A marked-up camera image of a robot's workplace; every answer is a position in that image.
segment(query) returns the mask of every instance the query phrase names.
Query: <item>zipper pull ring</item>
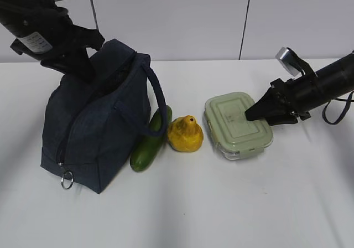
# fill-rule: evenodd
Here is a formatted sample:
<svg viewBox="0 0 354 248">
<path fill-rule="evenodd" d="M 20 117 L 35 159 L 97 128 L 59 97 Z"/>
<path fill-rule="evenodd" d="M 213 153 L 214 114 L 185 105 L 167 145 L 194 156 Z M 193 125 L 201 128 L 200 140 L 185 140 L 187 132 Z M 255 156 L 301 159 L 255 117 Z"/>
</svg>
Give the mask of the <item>zipper pull ring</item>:
<svg viewBox="0 0 354 248">
<path fill-rule="evenodd" d="M 71 189 L 72 185 L 74 184 L 74 175 L 73 175 L 73 173 L 71 171 L 65 170 L 62 164 L 59 164 L 59 165 L 62 167 L 62 169 L 64 171 L 63 175 L 61 176 L 61 187 L 64 190 L 69 190 L 69 189 Z M 68 175 L 68 179 L 70 180 L 70 184 L 69 184 L 68 187 L 66 187 L 65 183 L 64 183 L 65 177 L 67 175 Z"/>
</svg>

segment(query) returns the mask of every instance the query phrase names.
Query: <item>bag handle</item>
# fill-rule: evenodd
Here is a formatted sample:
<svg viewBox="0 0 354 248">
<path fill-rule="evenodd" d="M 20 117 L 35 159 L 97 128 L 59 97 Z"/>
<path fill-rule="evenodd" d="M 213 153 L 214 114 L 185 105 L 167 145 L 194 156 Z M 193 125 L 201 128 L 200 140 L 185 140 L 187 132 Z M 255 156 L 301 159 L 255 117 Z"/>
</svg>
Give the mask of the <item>bag handle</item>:
<svg viewBox="0 0 354 248">
<path fill-rule="evenodd" d="M 167 128 L 167 107 L 166 107 L 166 102 L 165 102 L 165 97 L 162 92 L 159 80 L 157 76 L 155 75 L 153 69 L 150 67 L 147 67 L 145 64 L 142 64 L 142 67 L 146 73 L 147 78 L 149 79 L 156 99 L 157 99 L 157 104 L 159 106 L 159 111 L 162 117 L 162 126 L 159 131 L 152 131 L 148 126 L 146 126 L 139 118 L 136 117 L 134 112 L 127 107 L 122 101 L 117 101 L 116 103 L 116 108 L 120 111 L 122 117 L 131 125 L 133 125 L 142 135 L 145 136 L 152 136 L 152 137 L 158 137 L 162 136 Z"/>
</svg>

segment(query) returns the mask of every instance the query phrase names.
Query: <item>white wall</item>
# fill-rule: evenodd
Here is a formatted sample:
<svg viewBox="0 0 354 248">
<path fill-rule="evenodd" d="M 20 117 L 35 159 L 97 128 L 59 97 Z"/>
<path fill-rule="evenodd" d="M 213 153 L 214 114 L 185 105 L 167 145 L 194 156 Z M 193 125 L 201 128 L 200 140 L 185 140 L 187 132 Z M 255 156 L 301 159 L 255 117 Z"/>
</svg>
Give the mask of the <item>white wall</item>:
<svg viewBox="0 0 354 248">
<path fill-rule="evenodd" d="M 248 0 L 93 0 L 100 31 L 154 60 L 238 59 Z M 67 0 L 75 24 L 94 28 L 90 0 Z M 354 49 L 354 0 L 251 0 L 241 59 L 274 58 L 282 46 L 303 58 Z M 0 25 L 0 62 L 33 61 L 9 46 Z"/>
<path fill-rule="evenodd" d="M 251 0 L 241 59 L 271 58 L 290 47 L 304 58 L 354 50 L 354 0 Z"/>
<path fill-rule="evenodd" d="M 237 59 L 248 0 L 95 0 L 100 31 L 154 60 Z"/>
</svg>

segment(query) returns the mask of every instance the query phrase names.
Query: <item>food container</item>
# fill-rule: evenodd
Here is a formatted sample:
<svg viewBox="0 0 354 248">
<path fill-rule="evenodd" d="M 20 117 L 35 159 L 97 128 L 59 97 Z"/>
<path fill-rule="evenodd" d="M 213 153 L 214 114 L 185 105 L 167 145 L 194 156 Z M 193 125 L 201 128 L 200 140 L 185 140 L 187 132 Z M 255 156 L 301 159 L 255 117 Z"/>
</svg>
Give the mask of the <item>food container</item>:
<svg viewBox="0 0 354 248">
<path fill-rule="evenodd" d="M 249 122 L 244 112 L 254 100 L 243 92 L 213 97 L 205 103 L 205 120 L 215 146 L 230 160 L 256 156 L 273 141 L 266 120 Z"/>
</svg>

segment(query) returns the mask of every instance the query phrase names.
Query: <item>dark blue lunch bag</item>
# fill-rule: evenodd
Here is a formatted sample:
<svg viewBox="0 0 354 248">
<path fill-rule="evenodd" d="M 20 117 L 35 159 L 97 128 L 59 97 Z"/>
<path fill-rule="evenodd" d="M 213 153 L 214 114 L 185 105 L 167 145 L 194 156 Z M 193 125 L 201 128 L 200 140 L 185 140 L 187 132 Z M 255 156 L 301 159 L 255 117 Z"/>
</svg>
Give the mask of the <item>dark blue lunch bag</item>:
<svg viewBox="0 0 354 248">
<path fill-rule="evenodd" d="M 91 57 L 96 70 L 87 84 L 64 75 L 51 94 L 43 130 L 41 166 L 101 193 L 127 161 L 141 135 L 161 136 L 167 128 L 166 103 L 150 56 L 112 40 Z M 148 128 L 147 79 L 163 119 L 158 132 Z"/>
</svg>

